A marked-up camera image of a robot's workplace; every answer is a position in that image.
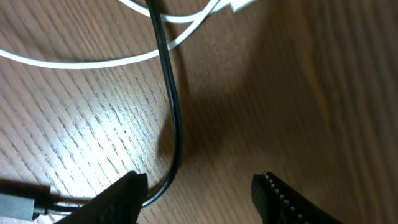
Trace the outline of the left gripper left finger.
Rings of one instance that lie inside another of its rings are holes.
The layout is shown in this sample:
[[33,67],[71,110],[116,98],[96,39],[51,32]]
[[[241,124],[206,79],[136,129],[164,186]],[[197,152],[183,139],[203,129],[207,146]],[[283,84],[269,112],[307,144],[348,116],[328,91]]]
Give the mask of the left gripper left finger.
[[135,224],[147,194],[147,175],[131,171],[57,223]]

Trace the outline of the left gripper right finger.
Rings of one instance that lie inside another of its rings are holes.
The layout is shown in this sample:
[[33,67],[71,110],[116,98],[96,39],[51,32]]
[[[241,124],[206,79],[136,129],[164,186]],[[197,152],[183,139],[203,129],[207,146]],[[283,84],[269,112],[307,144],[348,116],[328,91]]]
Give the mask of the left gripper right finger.
[[251,199],[263,223],[338,224],[340,222],[271,172],[253,175]]

